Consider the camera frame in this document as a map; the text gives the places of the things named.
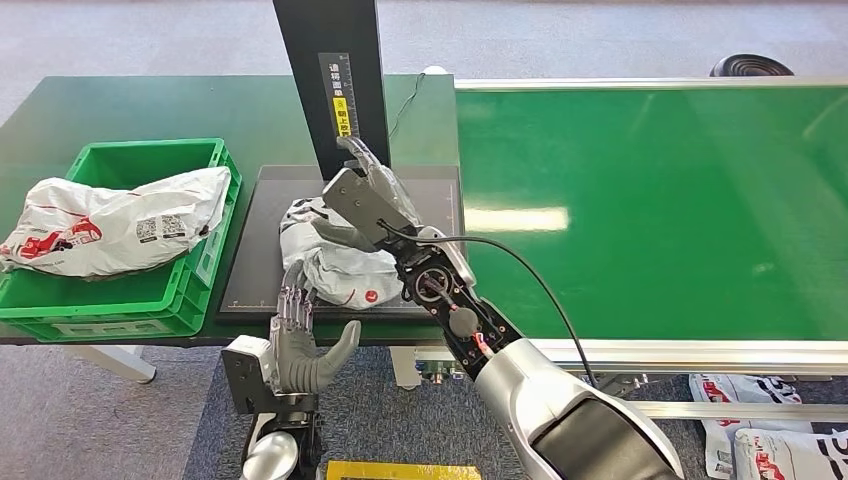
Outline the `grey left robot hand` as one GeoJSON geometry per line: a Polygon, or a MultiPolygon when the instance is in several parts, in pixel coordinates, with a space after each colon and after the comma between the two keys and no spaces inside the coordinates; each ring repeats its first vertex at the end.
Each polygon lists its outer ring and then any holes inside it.
{"type": "Polygon", "coordinates": [[[276,359],[278,390],[317,394],[330,385],[359,346],[361,322],[348,322],[336,343],[320,355],[313,335],[313,300],[304,262],[297,260],[282,277],[277,311],[270,321],[270,342],[276,359]]]}

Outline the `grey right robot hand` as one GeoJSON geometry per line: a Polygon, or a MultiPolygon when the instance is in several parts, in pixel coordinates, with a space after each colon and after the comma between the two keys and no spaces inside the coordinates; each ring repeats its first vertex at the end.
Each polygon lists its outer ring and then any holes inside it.
{"type": "Polygon", "coordinates": [[[395,257],[409,253],[409,239],[423,225],[403,184],[360,138],[339,136],[336,143],[354,155],[364,174],[344,167],[322,192],[325,206],[342,218],[342,225],[323,217],[311,225],[322,239],[338,245],[395,257]]]}

